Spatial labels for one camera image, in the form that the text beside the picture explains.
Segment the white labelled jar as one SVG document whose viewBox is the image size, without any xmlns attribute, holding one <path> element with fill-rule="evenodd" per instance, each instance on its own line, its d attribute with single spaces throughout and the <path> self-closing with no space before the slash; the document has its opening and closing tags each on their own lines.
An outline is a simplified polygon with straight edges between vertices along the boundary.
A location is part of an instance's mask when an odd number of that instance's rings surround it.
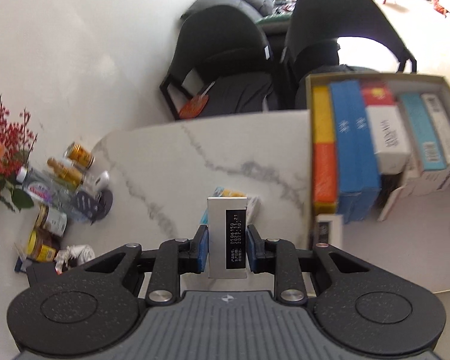
<svg viewBox="0 0 450 360">
<path fill-rule="evenodd" d="M 47 231 L 54 236 L 62 238 L 65 234 L 67 226 L 67 216 L 65 213 L 49 207 L 48 205 L 40 205 L 34 227 Z"/>
</svg>

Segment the black chair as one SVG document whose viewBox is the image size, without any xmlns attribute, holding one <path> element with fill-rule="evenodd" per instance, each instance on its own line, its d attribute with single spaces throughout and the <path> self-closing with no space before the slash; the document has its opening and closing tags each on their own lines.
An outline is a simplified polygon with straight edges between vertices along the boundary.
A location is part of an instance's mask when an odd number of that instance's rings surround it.
<svg viewBox="0 0 450 360">
<path fill-rule="evenodd" d="M 373 0 L 297 0 L 284 42 L 282 62 L 289 74 L 292 109 L 307 108 L 303 80 L 317 72 L 354 72 L 340 64 L 339 38 L 364 38 L 386 47 L 404 72 L 417 61 Z"/>
<path fill-rule="evenodd" d="M 272 49 L 242 11 L 220 5 L 189 16 L 159 89 L 175 120 L 277 111 Z"/>
</svg>

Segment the white navy medicine box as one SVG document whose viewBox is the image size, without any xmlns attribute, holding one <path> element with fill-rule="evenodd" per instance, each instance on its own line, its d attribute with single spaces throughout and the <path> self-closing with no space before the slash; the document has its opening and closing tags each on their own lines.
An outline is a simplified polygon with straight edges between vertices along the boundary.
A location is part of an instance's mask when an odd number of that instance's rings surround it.
<svg viewBox="0 0 450 360">
<path fill-rule="evenodd" d="M 329 244 L 343 246 L 343 216 L 341 214 L 319 214 L 315 217 L 312 245 Z"/>
</svg>

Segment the white Band box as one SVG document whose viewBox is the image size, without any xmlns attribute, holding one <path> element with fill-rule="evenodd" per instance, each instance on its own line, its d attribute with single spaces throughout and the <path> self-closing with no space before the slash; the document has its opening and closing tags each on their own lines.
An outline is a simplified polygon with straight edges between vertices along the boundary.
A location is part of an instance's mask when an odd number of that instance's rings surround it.
<svg viewBox="0 0 450 360">
<path fill-rule="evenodd" d="M 379 173 L 401 173 L 411 155 L 410 141 L 397 106 L 366 107 Z"/>
</svg>

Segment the white strawberry medicine box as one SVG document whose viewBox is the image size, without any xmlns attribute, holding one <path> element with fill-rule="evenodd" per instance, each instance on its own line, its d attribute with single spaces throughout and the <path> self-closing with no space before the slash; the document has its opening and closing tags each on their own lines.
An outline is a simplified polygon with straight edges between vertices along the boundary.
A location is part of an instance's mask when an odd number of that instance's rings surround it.
<svg viewBox="0 0 450 360">
<path fill-rule="evenodd" d="M 209 197 L 209 278 L 245 279 L 247 197 Z"/>
</svg>

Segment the blue flat box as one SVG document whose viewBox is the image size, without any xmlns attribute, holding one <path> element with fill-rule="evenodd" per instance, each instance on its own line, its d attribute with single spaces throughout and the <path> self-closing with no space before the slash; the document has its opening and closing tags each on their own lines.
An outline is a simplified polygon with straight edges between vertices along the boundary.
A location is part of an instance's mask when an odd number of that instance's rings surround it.
<svg viewBox="0 0 450 360">
<path fill-rule="evenodd" d="M 338 161 L 338 208 L 343 221 L 362 221 L 381 191 L 379 168 L 359 82 L 332 82 Z"/>
</svg>

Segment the yellow orange box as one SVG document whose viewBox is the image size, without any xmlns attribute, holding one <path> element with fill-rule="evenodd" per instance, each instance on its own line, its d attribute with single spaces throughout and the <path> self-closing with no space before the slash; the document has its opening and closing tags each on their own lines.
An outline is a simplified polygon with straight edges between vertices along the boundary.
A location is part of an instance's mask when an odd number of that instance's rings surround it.
<svg viewBox="0 0 450 360">
<path fill-rule="evenodd" d="M 312 88 L 313 196 L 314 213 L 337 210 L 338 176 L 334 115 L 328 86 Z"/>
</svg>

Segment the black chair right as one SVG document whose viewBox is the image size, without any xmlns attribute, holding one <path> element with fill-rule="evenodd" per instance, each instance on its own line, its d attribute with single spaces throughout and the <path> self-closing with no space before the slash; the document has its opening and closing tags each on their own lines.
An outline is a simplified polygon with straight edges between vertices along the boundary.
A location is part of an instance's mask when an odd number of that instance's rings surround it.
<svg viewBox="0 0 450 360">
<path fill-rule="evenodd" d="M 339 38 L 364 38 L 386 47 L 404 72 L 417 61 L 373 0 L 297 0 L 284 42 L 282 62 L 289 74 L 292 109 L 307 108 L 303 80 L 317 72 L 354 72 L 340 64 Z"/>
</svg>

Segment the black chair left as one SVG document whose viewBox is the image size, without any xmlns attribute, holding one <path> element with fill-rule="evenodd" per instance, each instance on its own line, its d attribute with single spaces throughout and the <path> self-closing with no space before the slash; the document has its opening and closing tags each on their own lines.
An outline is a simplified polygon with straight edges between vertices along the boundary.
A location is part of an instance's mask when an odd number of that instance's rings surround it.
<svg viewBox="0 0 450 360">
<path fill-rule="evenodd" d="M 277 111 L 272 49 L 242 11 L 220 5 L 189 16 L 159 89 L 175 120 Z"/>
</svg>

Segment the yellow lid jar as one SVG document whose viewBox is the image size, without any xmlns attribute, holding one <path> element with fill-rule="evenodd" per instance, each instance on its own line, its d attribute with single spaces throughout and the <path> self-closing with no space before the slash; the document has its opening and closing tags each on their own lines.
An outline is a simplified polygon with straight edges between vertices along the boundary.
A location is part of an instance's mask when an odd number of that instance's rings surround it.
<svg viewBox="0 0 450 360">
<path fill-rule="evenodd" d="M 60 249 L 60 238 L 51 232 L 35 228 L 26 244 L 26 256 L 38 263 L 51 263 Z"/>
</svg>

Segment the tan cardboard storage box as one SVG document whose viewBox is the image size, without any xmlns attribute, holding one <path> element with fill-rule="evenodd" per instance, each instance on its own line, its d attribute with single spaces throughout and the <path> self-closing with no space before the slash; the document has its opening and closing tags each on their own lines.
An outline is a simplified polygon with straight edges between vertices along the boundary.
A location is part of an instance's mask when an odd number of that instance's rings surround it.
<svg viewBox="0 0 450 360">
<path fill-rule="evenodd" d="M 386 86 L 393 96 L 426 93 L 438 96 L 450 121 L 450 84 L 443 76 L 406 73 L 315 74 L 302 93 L 313 97 L 316 86 L 364 80 Z M 439 191 L 417 196 L 418 176 L 405 172 L 379 177 L 382 189 L 362 221 L 344 226 L 345 251 L 400 275 L 435 293 L 450 291 L 450 177 Z"/>
</svg>

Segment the light blue medicine box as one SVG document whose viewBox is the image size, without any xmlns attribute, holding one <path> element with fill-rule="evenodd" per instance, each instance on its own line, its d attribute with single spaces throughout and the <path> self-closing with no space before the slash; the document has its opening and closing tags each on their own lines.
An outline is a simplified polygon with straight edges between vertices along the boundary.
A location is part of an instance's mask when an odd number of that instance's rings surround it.
<svg viewBox="0 0 450 360">
<path fill-rule="evenodd" d="M 445 170 L 446 161 L 420 94 L 399 94 L 398 100 L 409 122 L 416 156 L 422 170 L 426 172 Z"/>
</svg>

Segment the white grey lettered box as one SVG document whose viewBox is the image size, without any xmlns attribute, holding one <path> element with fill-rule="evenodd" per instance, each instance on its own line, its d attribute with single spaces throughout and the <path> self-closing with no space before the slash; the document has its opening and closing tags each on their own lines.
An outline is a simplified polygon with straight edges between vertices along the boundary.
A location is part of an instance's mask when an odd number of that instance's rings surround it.
<svg viewBox="0 0 450 360">
<path fill-rule="evenodd" d="M 433 126 L 434 140 L 422 144 L 424 172 L 421 194 L 441 192 L 450 186 L 450 120 L 435 94 L 422 94 Z"/>
</svg>

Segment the rolled white cloth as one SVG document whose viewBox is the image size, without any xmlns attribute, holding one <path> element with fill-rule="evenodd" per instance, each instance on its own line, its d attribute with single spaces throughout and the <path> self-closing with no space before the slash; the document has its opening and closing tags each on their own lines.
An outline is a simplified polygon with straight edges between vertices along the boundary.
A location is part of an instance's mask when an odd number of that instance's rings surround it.
<svg viewBox="0 0 450 360">
<path fill-rule="evenodd" d="M 73 267 L 85 264 L 95 258 L 92 247 L 88 244 L 67 246 L 64 250 L 57 252 L 55 269 L 58 274 L 66 272 Z"/>
</svg>

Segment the black perforated stand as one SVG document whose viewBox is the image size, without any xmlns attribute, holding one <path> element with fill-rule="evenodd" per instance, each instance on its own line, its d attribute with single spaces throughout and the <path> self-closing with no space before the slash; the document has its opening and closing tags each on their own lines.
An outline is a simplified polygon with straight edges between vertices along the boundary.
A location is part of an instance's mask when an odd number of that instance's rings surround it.
<svg viewBox="0 0 450 360">
<path fill-rule="evenodd" d="M 113 193 L 109 189 L 103 189 L 95 197 L 80 190 L 72 198 L 72 206 L 91 224 L 104 219 L 112 205 Z"/>
</svg>

